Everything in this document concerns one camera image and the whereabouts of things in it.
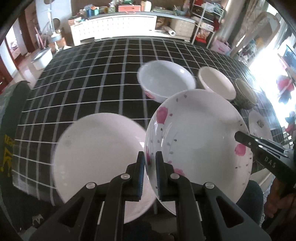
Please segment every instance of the triangular cutout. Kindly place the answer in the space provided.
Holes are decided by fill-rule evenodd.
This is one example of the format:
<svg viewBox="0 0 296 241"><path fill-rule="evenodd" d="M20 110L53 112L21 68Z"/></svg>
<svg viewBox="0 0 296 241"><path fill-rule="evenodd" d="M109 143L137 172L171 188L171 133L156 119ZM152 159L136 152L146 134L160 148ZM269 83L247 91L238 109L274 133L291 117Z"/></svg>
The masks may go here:
<svg viewBox="0 0 296 241"><path fill-rule="evenodd" d="M78 218L78 214L80 212L80 209L82 207L82 204L84 202L84 198L81 197L77 200L77 202L72 205L70 209L68 209L60 218L59 222L73 228L75 226L76 220Z"/></svg>
<svg viewBox="0 0 296 241"><path fill-rule="evenodd" d="M216 201L227 228L232 228L238 224L243 223L244 218L238 214L222 197L217 197Z"/></svg>

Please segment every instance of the pink bag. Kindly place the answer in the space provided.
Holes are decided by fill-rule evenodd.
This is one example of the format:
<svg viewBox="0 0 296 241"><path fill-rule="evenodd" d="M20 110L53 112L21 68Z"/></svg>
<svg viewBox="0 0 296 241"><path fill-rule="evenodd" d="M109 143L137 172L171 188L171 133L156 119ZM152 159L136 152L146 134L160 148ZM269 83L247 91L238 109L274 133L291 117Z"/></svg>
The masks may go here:
<svg viewBox="0 0 296 241"><path fill-rule="evenodd" d="M211 47L211 50L214 50L218 53L227 55L230 51L230 48L227 44L220 42L219 40L215 40Z"/></svg>

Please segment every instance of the paper roll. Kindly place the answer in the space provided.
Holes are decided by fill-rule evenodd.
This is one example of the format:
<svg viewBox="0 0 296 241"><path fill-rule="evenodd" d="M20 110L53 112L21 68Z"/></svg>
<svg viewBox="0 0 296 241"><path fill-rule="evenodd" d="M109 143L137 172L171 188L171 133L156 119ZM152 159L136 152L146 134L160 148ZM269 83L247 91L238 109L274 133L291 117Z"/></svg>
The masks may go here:
<svg viewBox="0 0 296 241"><path fill-rule="evenodd" d="M169 33L169 35L171 36L175 36L176 32L174 30L172 30L170 27L168 26L164 26L165 31L167 31Z"/></svg>
<svg viewBox="0 0 296 241"><path fill-rule="evenodd" d="M144 11L145 11L145 12L150 12L151 7L152 7L152 3L149 2L149 1L146 1L146 2L145 2L145 8L144 8Z"/></svg>

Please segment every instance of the person's leg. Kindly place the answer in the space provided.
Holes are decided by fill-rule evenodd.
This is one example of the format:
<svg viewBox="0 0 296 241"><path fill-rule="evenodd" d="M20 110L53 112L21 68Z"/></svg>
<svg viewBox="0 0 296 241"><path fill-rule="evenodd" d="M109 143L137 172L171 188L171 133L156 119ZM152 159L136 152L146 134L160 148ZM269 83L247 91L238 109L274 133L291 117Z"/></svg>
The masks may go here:
<svg viewBox="0 0 296 241"><path fill-rule="evenodd" d="M263 192L255 181L250 180L237 205L258 225L263 208Z"/></svg>

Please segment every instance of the curtain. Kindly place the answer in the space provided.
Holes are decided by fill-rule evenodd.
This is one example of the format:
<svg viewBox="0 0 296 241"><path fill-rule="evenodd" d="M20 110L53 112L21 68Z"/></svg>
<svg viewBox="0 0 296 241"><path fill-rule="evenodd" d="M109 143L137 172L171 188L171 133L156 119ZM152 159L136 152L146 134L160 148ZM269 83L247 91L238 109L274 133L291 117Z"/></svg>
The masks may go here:
<svg viewBox="0 0 296 241"><path fill-rule="evenodd" d="M242 22L242 27L239 30L238 34L234 38L232 46L236 46L240 39L244 36L244 34L248 31L249 27L253 24L257 16L264 9L265 0L251 0Z"/></svg>

